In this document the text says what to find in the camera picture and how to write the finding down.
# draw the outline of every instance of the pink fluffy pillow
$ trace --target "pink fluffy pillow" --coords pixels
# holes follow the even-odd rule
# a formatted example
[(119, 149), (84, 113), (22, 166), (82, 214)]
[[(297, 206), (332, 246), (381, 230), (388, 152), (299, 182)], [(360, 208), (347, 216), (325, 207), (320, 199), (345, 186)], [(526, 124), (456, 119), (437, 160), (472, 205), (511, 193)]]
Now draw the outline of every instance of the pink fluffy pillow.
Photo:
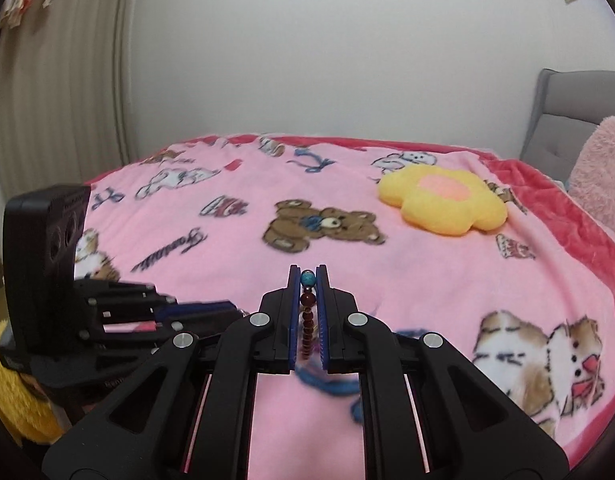
[(569, 193), (615, 232), (615, 117), (605, 119), (585, 143), (570, 176)]

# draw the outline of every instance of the silver screw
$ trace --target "silver screw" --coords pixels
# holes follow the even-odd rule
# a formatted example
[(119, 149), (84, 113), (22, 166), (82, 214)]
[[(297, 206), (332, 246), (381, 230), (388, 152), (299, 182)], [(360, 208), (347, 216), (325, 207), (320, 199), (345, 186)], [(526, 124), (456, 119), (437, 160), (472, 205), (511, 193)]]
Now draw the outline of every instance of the silver screw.
[(265, 314), (264, 312), (257, 312), (250, 316), (250, 323), (254, 326), (265, 326), (270, 322), (270, 316)]
[(354, 326), (363, 326), (367, 323), (367, 316), (361, 312), (354, 312), (348, 316), (348, 322)]
[(430, 348), (438, 348), (443, 344), (443, 337), (435, 333), (429, 333), (423, 336), (423, 342), (425, 343), (425, 346), (429, 346)]
[(194, 343), (194, 338), (192, 337), (192, 334), (183, 332), (182, 334), (175, 335), (172, 342), (174, 342), (174, 346), (177, 348), (186, 348)]

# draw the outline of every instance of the upholstered headboard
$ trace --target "upholstered headboard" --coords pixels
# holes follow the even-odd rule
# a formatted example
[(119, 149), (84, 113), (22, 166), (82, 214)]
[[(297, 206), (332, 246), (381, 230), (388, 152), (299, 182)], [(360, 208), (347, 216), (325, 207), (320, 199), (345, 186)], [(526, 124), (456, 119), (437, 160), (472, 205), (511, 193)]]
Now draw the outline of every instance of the upholstered headboard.
[(545, 69), (521, 160), (564, 182), (585, 141), (609, 116), (615, 116), (615, 72)]

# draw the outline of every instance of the flower-shaped pillow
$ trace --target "flower-shaped pillow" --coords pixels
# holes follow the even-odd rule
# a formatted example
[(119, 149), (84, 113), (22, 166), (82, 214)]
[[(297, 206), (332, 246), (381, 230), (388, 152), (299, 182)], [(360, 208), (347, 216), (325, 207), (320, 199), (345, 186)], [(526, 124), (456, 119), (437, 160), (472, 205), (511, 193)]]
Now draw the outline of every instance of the flower-shaped pillow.
[(408, 223), (441, 235), (464, 235), (472, 227), (491, 231), (507, 220), (505, 203), (464, 170), (408, 166), (381, 179), (379, 198), (401, 208)]

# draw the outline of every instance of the curtain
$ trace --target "curtain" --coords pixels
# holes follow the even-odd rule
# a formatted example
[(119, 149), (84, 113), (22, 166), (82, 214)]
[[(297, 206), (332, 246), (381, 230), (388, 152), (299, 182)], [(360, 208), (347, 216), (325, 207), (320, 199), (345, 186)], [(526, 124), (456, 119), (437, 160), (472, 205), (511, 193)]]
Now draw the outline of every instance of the curtain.
[(124, 114), (128, 0), (34, 0), (0, 38), (0, 182), (6, 199), (136, 160)]

